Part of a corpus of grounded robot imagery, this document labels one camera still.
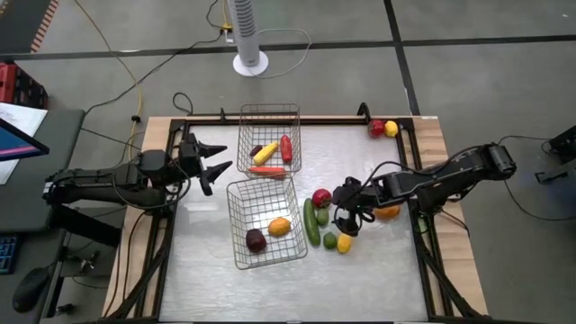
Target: zucchini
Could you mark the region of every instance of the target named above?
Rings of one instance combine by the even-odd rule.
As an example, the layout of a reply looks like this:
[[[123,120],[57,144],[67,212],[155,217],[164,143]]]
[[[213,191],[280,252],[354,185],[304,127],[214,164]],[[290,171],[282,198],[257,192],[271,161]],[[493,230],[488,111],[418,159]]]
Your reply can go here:
[[[306,199],[304,202],[304,227],[306,228],[306,234],[308,234],[310,243],[313,246],[320,245],[320,230],[318,228],[318,222],[316,221],[316,215],[314,215],[312,199]]]

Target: floor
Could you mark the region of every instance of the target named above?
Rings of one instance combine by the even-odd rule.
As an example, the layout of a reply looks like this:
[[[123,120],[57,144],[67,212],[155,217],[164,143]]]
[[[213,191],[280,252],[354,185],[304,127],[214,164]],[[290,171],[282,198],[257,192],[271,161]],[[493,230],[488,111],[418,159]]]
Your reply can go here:
[[[113,49],[155,50],[185,48],[214,38],[216,31],[204,20],[211,2],[85,0],[82,4]],[[315,42],[329,42],[331,49],[312,49],[292,73],[269,80],[236,75],[232,53],[177,57],[143,83],[143,120],[182,114],[171,100],[174,92],[183,91],[192,98],[196,113],[216,113],[221,107],[235,112],[242,104],[267,102],[297,103],[303,114],[350,114],[367,102],[373,113],[437,115],[450,152],[509,134],[553,137],[574,125],[573,1],[392,0],[397,30],[391,28],[391,8],[387,11],[384,4],[381,0],[254,0],[259,28],[302,28]],[[215,8],[211,19],[220,23],[221,4]],[[392,41],[399,44],[400,40],[403,46],[392,46]],[[341,41],[361,41],[362,48],[346,49]],[[305,39],[278,33],[262,42],[303,43]],[[377,42],[380,46],[371,45]],[[207,46],[225,44],[220,40]],[[131,84],[113,58],[86,58],[104,51],[74,2],[61,0],[40,56],[22,57],[25,60],[18,64],[47,87],[51,107],[86,110]],[[69,55],[38,59],[51,53]],[[269,52],[269,72],[286,70],[302,54],[302,50]],[[142,77],[163,59],[136,56],[125,61],[136,77]],[[407,64],[399,64],[404,59]],[[136,102],[136,93],[130,92],[117,103],[91,112],[84,126],[127,139]],[[534,179],[534,172],[554,164],[540,150],[540,142],[508,139],[505,144],[518,163],[509,184],[520,203],[546,218],[572,216],[574,184],[559,181],[542,186]],[[107,167],[121,153],[122,146],[83,132],[71,167]],[[490,315],[503,320],[576,322],[576,221],[526,216],[502,183],[479,184],[463,201],[463,210]],[[62,298],[98,293],[70,283]],[[87,302],[99,309],[96,300]]]

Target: carrot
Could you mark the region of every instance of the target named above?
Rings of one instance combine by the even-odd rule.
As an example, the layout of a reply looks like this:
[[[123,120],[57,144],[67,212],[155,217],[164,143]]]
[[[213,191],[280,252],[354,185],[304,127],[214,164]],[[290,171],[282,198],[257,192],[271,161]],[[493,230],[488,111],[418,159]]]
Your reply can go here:
[[[286,171],[283,167],[270,167],[270,166],[252,166],[249,169],[250,172],[260,175],[260,176],[270,176],[283,178],[286,176]]]

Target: wire basket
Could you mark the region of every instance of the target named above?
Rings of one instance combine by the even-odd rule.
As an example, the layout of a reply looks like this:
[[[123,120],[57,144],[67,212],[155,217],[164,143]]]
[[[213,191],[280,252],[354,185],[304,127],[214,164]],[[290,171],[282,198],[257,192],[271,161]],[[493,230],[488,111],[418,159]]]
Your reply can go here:
[[[240,109],[238,130],[238,171],[248,177],[254,177],[249,171],[257,167],[250,152],[257,145],[266,145],[277,141],[286,135],[292,143],[292,163],[282,161],[280,149],[260,167],[283,167],[288,174],[300,171],[302,153],[300,141],[300,107],[293,103],[279,104],[245,104]]]
[[[236,267],[240,270],[268,266],[306,257],[308,247],[302,232],[300,208],[291,178],[253,178],[228,185],[230,230]],[[291,230],[284,236],[268,234],[271,221],[284,217]],[[264,250],[253,253],[246,245],[246,233],[258,229],[266,240]]]

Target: computer mouse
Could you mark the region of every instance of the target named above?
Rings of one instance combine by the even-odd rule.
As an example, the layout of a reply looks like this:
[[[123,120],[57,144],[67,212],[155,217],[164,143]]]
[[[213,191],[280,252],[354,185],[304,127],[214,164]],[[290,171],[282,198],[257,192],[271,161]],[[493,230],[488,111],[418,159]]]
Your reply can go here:
[[[34,268],[22,279],[12,296],[12,307],[20,313],[36,306],[50,274],[47,268]]]

